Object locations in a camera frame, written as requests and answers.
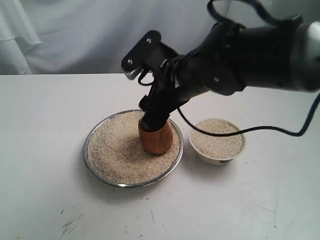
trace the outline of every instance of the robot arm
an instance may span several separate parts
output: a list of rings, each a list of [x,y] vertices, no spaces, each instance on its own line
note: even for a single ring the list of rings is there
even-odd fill
[[[320,88],[320,22],[303,24],[301,16],[277,20],[256,0],[252,5],[270,26],[245,28],[219,15],[210,0],[209,13],[218,21],[205,40],[179,55],[149,31],[124,57],[126,76],[138,82],[151,71],[154,81],[139,106],[140,127],[161,129],[171,112],[189,99],[213,91],[229,96],[246,86],[314,92]]]

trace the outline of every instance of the white bowl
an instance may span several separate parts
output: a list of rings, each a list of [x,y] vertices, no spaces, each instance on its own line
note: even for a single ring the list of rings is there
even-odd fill
[[[202,121],[205,121],[205,120],[208,120],[208,119],[217,119],[217,120],[223,120],[225,122],[227,122],[231,127],[235,128],[237,131],[240,130],[240,128],[236,125],[234,125],[232,122],[229,122],[227,120],[224,120],[224,119],[220,119],[220,118],[207,118],[207,119],[204,119],[204,120],[201,120],[199,122],[196,123],[196,125]],[[189,141],[191,143],[191,146],[193,147],[193,149],[195,150],[197,156],[204,162],[208,163],[208,164],[212,164],[212,165],[225,165],[225,164],[228,164],[230,163],[233,159],[239,157],[245,150],[246,148],[246,144],[247,144],[247,141],[246,141],[246,137],[241,134],[240,136],[242,137],[242,147],[241,147],[241,150],[234,156],[232,157],[229,157],[229,158],[215,158],[215,157],[211,157],[211,156],[208,156],[208,155],[205,155],[203,154],[202,152],[200,152],[196,146],[194,145],[194,143],[192,142],[192,132],[195,131],[194,129],[191,129],[190,132],[189,132]]]

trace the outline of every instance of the grain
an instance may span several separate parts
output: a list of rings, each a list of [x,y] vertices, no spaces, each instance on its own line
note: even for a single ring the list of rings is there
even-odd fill
[[[199,129],[210,133],[226,134],[236,132],[227,121],[221,119],[206,119],[196,124]],[[214,159],[228,159],[237,155],[243,145],[240,135],[228,137],[208,136],[192,130],[191,141],[194,147],[202,154]]]
[[[89,139],[88,162],[102,178],[117,184],[140,184],[152,180],[175,162],[180,150],[178,133],[172,128],[173,143],[168,152],[146,152],[139,139],[141,111],[118,114],[98,127]]]

